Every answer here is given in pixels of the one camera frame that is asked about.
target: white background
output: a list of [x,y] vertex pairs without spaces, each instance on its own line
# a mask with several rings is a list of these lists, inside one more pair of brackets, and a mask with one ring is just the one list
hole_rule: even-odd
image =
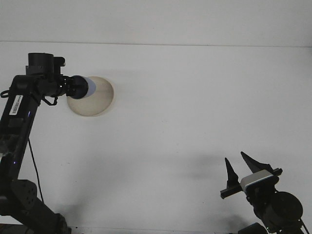
[[[311,46],[311,3],[178,2],[0,1],[0,39],[19,41],[0,42],[2,90],[29,52],[63,56],[64,74],[115,90],[99,117],[72,113],[65,97],[39,107],[31,140],[47,205],[71,226],[235,232],[259,221],[243,193],[219,197],[224,157],[251,173],[245,151],[284,169],[278,190],[311,219],[312,49],[283,47]],[[29,150],[20,178],[36,181]]]
[[0,40],[312,46],[310,0],[0,0]]

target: cable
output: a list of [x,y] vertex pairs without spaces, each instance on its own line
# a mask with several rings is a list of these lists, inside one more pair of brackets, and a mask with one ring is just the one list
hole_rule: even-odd
[[307,229],[307,227],[306,227],[306,225],[304,224],[303,220],[302,220],[302,219],[300,219],[300,220],[301,220],[301,222],[302,222],[302,224],[303,224],[303,227],[304,227],[304,229],[306,230],[307,234],[310,234],[309,231],[308,231],[308,229]]
[[43,196],[42,196],[42,191],[41,191],[41,186],[40,186],[40,180],[39,180],[38,169],[37,169],[37,166],[36,166],[36,163],[35,163],[34,153],[33,153],[32,147],[31,147],[30,139],[28,139],[28,144],[29,144],[31,157],[32,157],[32,159],[33,159],[34,167],[35,167],[36,174],[37,174],[37,181],[38,181],[38,187],[39,187],[39,191],[40,191],[40,195],[41,195],[41,200],[42,200],[42,202],[43,202],[43,204],[44,204]]
[[0,93],[1,98],[8,98],[9,97],[9,90],[5,90]]

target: black cylindrical joint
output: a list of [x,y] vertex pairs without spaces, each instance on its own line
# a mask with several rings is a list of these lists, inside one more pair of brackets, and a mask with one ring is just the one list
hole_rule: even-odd
[[29,53],[28,66],[26,67],[27,75],[34,74],[53,74],[54,73],[54,56],[46,53]]
[[303,208],[298,198],[287,192],[277,192],[271,197],[264,219],[276,226],[284,227],[298,221],[302,214]]

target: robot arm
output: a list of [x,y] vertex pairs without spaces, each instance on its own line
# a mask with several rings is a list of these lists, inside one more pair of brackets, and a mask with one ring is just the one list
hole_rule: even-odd
[[[243,159],[253,174],[242,178],[238,182],[238,176],[234,172],[229,161],[225,159],[228,171],[227,188],[221,191],[221,197],[243,191],[246,198],[253,206],[255,215],[261,219],[267,231],[281,234],[303,234],[301,227],[304,225],[301,219],[303,208],[300,201],[292,194],[279,192],[275,184],[282,169],[272,169],[269,164],[259,163],[245,153],[241,152]],[[239,234],[262,233],[266,229],[259,224],[253,224]]]
[[[26,75],[15,76],[0,121],[0,215],[10,215],[37,234],[70,234],[64,217],[37,198],[36,185],[19,180],[25,148],[41,100],[56,105],[61,95],[81,98],[88,91],[83,77],[60,73],[65,59],[28,54]],[[46,100],[53,97],[54,103]]]

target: barcode sticker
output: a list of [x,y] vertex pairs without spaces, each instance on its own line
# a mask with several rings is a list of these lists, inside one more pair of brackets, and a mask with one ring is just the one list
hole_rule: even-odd
[[13,102],[13,105],[12,105],[12,108],[11,108],[9,115],[16,116],[18,114],[22,98],[23,98],[23,95],[16,95],[15,96],[15,100]]

